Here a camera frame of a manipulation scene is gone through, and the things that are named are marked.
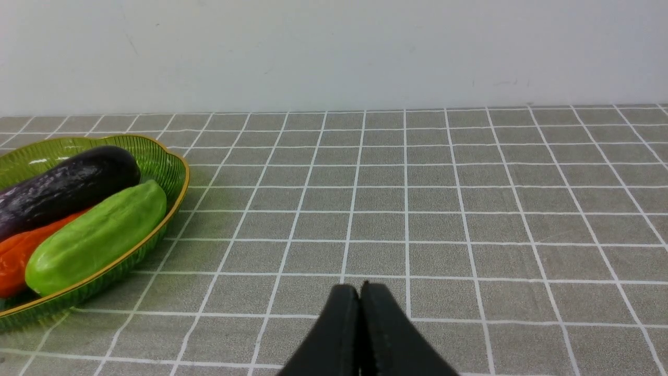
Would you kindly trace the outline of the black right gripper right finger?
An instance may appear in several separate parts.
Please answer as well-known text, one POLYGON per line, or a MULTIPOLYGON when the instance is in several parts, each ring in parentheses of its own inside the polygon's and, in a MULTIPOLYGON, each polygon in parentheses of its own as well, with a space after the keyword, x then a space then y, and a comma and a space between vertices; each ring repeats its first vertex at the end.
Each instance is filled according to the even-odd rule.
POLYGON ((361 375, 458 375, 425 340, 385 284, 361 286, 361 375))

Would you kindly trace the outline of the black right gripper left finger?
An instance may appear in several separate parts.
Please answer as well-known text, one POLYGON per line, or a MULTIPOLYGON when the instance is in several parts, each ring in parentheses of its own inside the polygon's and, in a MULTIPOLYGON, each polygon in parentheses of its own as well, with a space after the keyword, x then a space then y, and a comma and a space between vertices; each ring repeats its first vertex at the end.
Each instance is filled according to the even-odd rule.
POLYGON ((336 284, 313 328, 279 375, 358 375, 355 345, 359 323, 357 290, 349 284, 336 284))

